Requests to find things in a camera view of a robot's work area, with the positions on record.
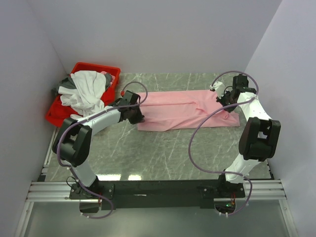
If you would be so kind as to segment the pink t-shirt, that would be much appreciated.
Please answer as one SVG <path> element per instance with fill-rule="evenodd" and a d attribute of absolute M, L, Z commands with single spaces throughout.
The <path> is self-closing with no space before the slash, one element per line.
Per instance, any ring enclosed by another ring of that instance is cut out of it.
<path fill-rule="evenodd" d="M 140 105 L 145 121 L 139 131 L 165 132 L 197 128 L 212 112 L 222 107 L 210 90 L 149 92 Z"/>

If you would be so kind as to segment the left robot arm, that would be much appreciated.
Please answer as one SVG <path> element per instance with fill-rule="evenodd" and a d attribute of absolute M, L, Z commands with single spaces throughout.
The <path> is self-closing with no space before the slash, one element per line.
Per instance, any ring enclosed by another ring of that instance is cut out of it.
<path fill-rule="evenodd" d="M 141 96 L 129 90 L 102 110 L 79 119 L 63 121 L 52 151 L 57 155 L 61 167 L 68 168 L 79 182 L 81 192 L 87 198 L 94 198 L 99 192 L 99 179 L 88 163 L 92 137 L 101 130 L 128 120 L 130 124 L 144 122 L 140 104 Z"/>

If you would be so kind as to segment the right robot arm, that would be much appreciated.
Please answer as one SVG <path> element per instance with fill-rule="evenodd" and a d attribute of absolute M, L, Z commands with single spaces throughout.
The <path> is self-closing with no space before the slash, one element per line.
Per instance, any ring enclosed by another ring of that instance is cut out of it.
<path fill-rule="evenodd" d="M 225 111 L 230 113 L 240 107 L 247 120 L 238 144 L 239 154 L 219 176 L 217 193 L 222 197 L 228 197 L 237 189 L 255 166 L 274 156 L 281 129 L 280 121 L 273 120 L 263 109 L 258 97 L 259 87 L 249 87 L 246 75 L 234 76 L 230 88 L 229 91 L 218 81 L 210 86 L 218 95 L 216 101 L 224 107 L 230 106 Z"/>

